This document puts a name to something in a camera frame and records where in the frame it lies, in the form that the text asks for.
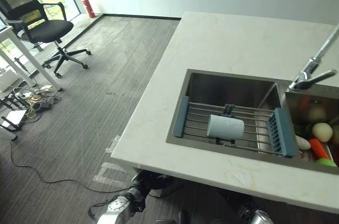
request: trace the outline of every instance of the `faucet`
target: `faucet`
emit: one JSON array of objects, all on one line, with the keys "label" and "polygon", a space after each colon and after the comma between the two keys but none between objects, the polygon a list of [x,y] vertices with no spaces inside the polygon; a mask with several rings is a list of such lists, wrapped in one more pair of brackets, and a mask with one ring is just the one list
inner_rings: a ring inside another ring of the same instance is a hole
[{"label": "faucet", "polygon": [[324,56],[325,52],[334,42],[334,40],[338,37],[338,35],[339,35],[339,24],[335,27],[334,31],[327,38],[327,40],[325,41],[323,46],[319,49],[319,51],[307,61],[304,68],[295,77],[295,79],[289,86],[290,90],[295,92],[299,90],[306,90],[310,88],[313,84],[318,83],[324,79],[327,79],[337,74],[337,71],[335,69],[330,69],[324,73],[319,74],[316,77],[313,78],[311,77],[312,73],[316,70],[316,68],[322,61],[322,56]]}]

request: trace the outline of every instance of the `white marble countertop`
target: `white marble countertop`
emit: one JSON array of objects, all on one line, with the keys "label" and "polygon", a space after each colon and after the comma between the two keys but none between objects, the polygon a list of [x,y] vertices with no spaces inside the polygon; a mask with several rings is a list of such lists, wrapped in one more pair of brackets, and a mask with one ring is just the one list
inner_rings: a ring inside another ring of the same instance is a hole
[{"label": "white marble countertop", "polygon": [[[112,157],[271,200],[339,213],[339,176],[166,143],[187,69],[292,80],[333,25],[186,12]],[[339,69],[339,40],[315,74]],[[322,81],[339,87],[339,75]]]}]

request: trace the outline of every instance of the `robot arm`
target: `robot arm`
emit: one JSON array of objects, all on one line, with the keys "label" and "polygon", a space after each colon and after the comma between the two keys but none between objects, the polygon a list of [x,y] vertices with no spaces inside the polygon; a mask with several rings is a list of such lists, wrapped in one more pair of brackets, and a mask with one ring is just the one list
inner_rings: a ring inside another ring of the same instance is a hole
[{"label": "robot arm", "polygon": [[125,224],[136,212],[142,212],[150,190],[167,187],[173,178],[150,171],[141,171],[133,180],[128,191],[121,192],[109,204],[107,212],[97,224]]},{"label": "robot arm", "polygon": [[[107,212],[97,224],[125,224],[136,212],[142,212],[150,190],[167,187],[171,177],[150,171],[141,171],[133,180],[128,191],[119,193],[109,204]],[[230,208],[250,224],[273,224],[270,217],[252,202],[248,195],[217,189]]]}]

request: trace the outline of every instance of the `office chair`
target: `office chair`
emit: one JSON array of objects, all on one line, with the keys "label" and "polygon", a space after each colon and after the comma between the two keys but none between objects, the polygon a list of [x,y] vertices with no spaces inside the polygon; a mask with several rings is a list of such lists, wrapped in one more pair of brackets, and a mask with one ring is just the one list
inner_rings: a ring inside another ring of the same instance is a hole
[{"label": "office chair", "polygon": [[[58,5],[63,13],[64,20],[48,20],[44,11],[45,5]],[[61,37],[65,36],[72,28],[73,24],[66,20],[66,12],[63,4],[59,3],[40,3],[38,0],[0,0],[0,11],[6,17],[5,23],[11,25],[15,34],[23,40],[28,40],[31,43],[50,43],[54,42],[57,45],[58,52],[49,60],[43,63],[43,67],[50,68],[52,61],[58,61],[54,74],[56,77],[61,78],[61,75],[57,73],[60,66],[64,61],[74,61],[81,64],[84,69],[88,69],[88,65],[73,58],[81,52],[86,52],[90,55],[91,52],[87,49],[81,49],[77,51],[67,52],[59,46],[61,43]],[[40,20],[44,20],[42,23],[29,29],[29,26]]]}]

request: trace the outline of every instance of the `fire extinguisher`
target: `fire extinguisher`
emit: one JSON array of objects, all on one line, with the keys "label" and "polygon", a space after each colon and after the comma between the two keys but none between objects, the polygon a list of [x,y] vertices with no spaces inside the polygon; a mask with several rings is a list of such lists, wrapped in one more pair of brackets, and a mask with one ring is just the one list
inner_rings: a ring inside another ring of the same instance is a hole
[{"label": "fire extinguisher", "polygon": [[89,0],[81,0],[81,2],[84,5],[85,9],[87,10],[87,13],[90,16],[90,18],[95,17],[95,14],[92,10],[92,7],[91,7]]}]

